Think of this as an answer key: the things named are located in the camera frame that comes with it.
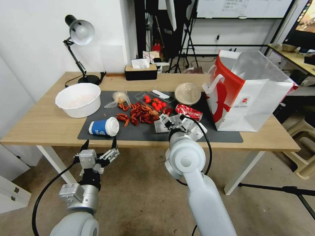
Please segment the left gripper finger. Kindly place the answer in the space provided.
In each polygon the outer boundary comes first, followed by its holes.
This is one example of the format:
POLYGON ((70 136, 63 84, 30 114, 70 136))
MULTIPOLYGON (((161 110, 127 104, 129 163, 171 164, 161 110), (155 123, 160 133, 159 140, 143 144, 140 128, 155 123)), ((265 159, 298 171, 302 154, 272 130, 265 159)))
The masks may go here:
POLYGON ((99 164, 109 165, 119 154, 120 152, 117 147, 117 138, 114 136, 111 149, 99 157, 99 164))
POLYGON ((83 150, 87 150, 88 147, 89 147, 89 140, 86 140, 86 142, 81 146, 80 151, 75 154, 74 160, 75 160, 75 161, 80 161, 80 160, 79 160, 79 154, 80 154, 83 150))

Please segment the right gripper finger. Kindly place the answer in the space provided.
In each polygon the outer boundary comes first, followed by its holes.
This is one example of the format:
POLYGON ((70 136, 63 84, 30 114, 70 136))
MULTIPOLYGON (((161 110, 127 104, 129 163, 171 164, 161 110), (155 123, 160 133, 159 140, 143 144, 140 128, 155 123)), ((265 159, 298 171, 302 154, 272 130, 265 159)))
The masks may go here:
POLYGON ((163 127, 165 127, 167 130, 173 127, 173 122, 167 114, 161 114, 159 116, 159 121, 161 122, 163 127))
POLYGON ((196 122, 193 121, 191 118, 183 117, 181 120, 181 129, 184 132, 192 132, 193 129, 195 129, 197 126, 196 122))

